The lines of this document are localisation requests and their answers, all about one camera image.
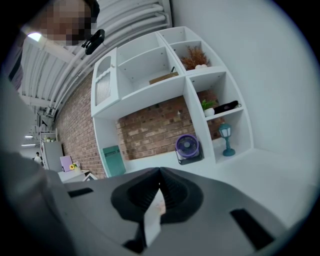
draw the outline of ceiling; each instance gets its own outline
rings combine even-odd
[[[24,41],[23,80],[18,92],[34,113],[34,125],[29,132],[34,142],[39,140],[39,119],[48,125],[40,129],[50,129],[52,117],[59,114],[59,109],[102,56],[137,37],[172,26],[169,0],[98,0],[98,3],[97,29],[105,30],[105,40],[92,55],[85,55],[80,45],[60,46],[44,37],[39,41],[27,37]]]

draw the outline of brick wall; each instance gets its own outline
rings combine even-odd
[[[219,105],[211,90],[198,93],[202,101],[213,100]],[[220,137],[219,125],[223,119],[208,122],[212,139]],[[150,157],[175,150],[177,138],[195,134],[191,117],[183,96],[149,106],[122,117],[116,124],[120,148],[126,160]]]
[[[65,156],[79,161],[81,168],[90,170],[97,178],[105,178],[96,143],[93,120],[91,118],[91,82],[90,73],[78,86],[61,109],[56,121],[58,139],[62,142]]]

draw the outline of gray plastic surface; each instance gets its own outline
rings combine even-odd
[[[253,253],[254,247],[229,213],[234,209],[246,209],[275,238],[285,231],[273,214],[231,185],[184,171],[169,170],[200,186],[204,194],[203,204],[188,221],[162,225],[161,233],[143,255],[186,256],[201,252],[202,255],[233,256]],[[95,228],[121,245],[134,238],[138,224],[119,216],[111,204],[111,193],[117,186],[147,171],[93,182],[68,183],[64,187],[67,191],[93,189],[92,193],[72,200]]]

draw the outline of lamp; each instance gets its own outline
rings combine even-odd
[[[233,156],[236,153],[236,151],[230,148],[230,143],[229,143],[229,137],[231,136],[231,125],[227,123],[222,123],[219,127],[219,133],[221,137],[225,139],[225,143],[226,143],[226,149],[223,151],[222,154],[225,157]]]

